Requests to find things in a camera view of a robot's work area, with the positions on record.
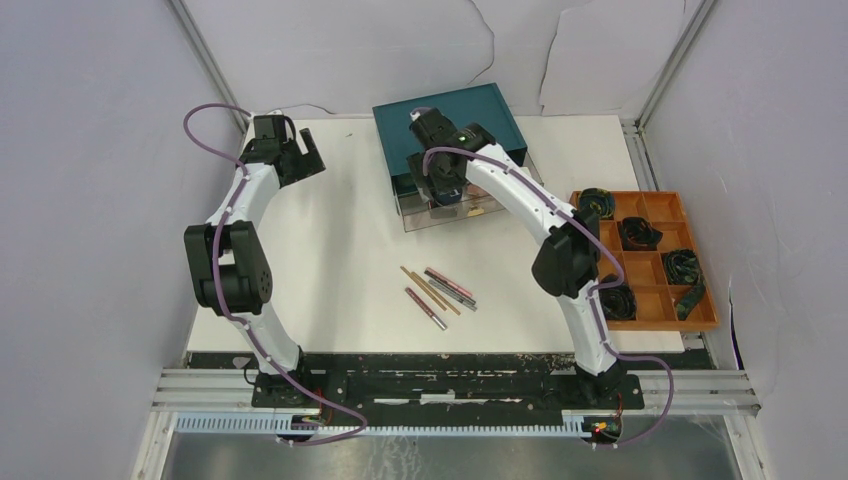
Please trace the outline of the clear acrylic drawer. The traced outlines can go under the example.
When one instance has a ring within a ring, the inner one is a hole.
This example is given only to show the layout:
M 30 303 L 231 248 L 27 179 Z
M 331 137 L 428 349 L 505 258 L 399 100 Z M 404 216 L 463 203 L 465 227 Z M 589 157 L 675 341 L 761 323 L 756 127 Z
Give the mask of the clear acrylic drawer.
M 392 177 L 391 186 L 397 212 L 402 220 L 405 232 L 444 225 L 505 209 L 485 190 L 476 185 L 468 184 L 462 188 L 462 200 L 454 204 L 458 207 L 458 216 L 447 220 L 435 220 L 430 218 L 429 210 L 432 206 L 440 206 L 434 200 L 436 193 L 430 195 L 425 192 L 422 194 L 410 174 Z

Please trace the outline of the round blue tin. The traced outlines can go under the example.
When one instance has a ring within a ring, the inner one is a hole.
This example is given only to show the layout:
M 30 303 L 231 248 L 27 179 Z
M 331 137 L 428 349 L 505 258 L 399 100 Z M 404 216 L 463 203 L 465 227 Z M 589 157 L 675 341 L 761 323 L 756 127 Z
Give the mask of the round blue tin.
M 463 197 L 462 189 L 437 192 L 434 196 L 435 202 L 440 206 L 449 206 L 459 203 Z

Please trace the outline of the black square powder compact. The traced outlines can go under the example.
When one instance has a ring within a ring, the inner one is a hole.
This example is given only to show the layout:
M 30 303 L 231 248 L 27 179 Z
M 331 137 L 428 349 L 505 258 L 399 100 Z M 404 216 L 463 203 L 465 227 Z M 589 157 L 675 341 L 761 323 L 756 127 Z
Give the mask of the black square powder compact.
M 431 219 L 447 220 L 458 216 L 458 207 L 456 205 L 432 206 L 429 213 Z

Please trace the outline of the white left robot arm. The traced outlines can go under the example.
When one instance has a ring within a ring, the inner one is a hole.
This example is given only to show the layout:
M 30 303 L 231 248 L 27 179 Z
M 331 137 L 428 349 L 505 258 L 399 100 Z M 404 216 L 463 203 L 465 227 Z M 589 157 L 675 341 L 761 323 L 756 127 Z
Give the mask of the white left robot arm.
M 325 169 L 310 130 L 276 110 L 255 115 L 253 135 L 234 157 L 232 185 L 218 209 L 184 232 L 198 304 L 227 319 L 256 356 L 261 372 L 280 375 L 276 392 L 294 407 L 307 404 L 314 379 L 298 370 L 301 347 L 285 331 L 271 304 L 272 269 L 258 226 L 271 200 L 286 186 Z

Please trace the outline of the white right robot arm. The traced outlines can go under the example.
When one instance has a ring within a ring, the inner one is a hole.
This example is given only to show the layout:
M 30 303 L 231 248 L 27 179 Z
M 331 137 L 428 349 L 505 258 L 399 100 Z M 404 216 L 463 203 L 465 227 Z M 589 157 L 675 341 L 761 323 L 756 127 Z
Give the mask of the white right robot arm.
M 457 128 L 440 110 L 419 107 L 410 131 L 422 152 L 407 163 L 420 196 L 440 206 L 458 202 L 470 186 L 481 188 L 517 217 L 539 245 L 531 273 L 556 299 L 575 349 L 577 392 L 591 408 L 618 393 L 626 375 L 609 338 L 600 302 L 598 214 L 577 209 L 545 190 L 515 163 L 482 126 Z

